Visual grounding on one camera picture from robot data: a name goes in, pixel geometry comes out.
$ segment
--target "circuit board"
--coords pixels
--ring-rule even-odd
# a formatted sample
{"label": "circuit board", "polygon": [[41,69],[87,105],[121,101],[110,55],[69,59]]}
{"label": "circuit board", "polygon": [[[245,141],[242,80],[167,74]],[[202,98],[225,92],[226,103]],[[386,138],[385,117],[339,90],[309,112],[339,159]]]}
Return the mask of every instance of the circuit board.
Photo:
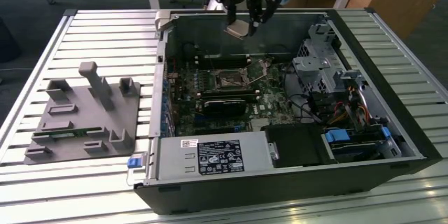
{"label": "circuit board", "polygon": [[[261,130],[253,126],[258,119],[266,125],[289,124],[295,119],[291,104],[286,98],[281,80],[283,73],[278,64],[265,58],[254,58],[253,64],[242,69],[199,70],[182,68],[173,97],[175,103],[177,136],[249,132]],[[203,98],[199,94],[257,90],[257,101],[246,104],[246,111],[238,116],[210,117],[202,113]]]}

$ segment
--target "yellow wire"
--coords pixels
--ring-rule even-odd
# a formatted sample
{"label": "yellow wire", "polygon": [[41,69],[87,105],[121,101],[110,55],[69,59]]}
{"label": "yellow wire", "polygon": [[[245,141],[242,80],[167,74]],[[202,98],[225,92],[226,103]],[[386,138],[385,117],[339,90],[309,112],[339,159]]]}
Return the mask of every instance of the yellow wire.
{"label": "yellow wire", "polygon": [[346,111],[338,118],[335,118],[335,119],[330,122],[330,124],[334,124],[334,123],[338,122],[339,120],[345,119],[346,116],[347,116],[347,111]]}

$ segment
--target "gray plastic stand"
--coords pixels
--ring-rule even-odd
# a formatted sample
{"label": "gray plastic stand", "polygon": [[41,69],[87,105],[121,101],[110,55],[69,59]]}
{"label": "gray plastic stand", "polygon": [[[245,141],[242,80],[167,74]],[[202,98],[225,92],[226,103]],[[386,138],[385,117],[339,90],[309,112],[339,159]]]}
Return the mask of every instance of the gray plastic stand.
{"label": "gray plastic stand", "polygon": [[79,67],[91,87],[71,87],[65,79],[50,81],[50,100],[26,151],[27,165],[134,153],[141,84],[122,78],[119,84],[109,85],[97,69],[95,62]]}

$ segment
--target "motherboard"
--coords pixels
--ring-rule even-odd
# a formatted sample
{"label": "motherboard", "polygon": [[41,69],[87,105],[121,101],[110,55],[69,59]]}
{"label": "motherboard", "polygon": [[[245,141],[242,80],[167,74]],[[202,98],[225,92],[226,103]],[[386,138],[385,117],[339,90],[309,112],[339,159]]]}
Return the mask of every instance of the motherboard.
{"label": "motherboard", "polygon": [[241,68],[225,68],[217,59],[171,67],[179,69],[170,73],[177,136],[261,131],[297,122],[282,84],[285,63],[245,57]]}

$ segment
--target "black plastic cover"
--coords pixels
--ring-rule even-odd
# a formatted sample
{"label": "black plastic cover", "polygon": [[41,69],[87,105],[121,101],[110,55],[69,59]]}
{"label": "black plastic cover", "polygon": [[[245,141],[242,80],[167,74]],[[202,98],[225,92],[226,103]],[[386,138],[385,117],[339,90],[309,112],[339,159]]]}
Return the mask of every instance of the black plastic cover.
{"label": "black plastic cover", "polygon": [[265,127],[270,143],[275,143],[279,159],[275,168],[333,164],[322,129],[317,124],[281,124]]}

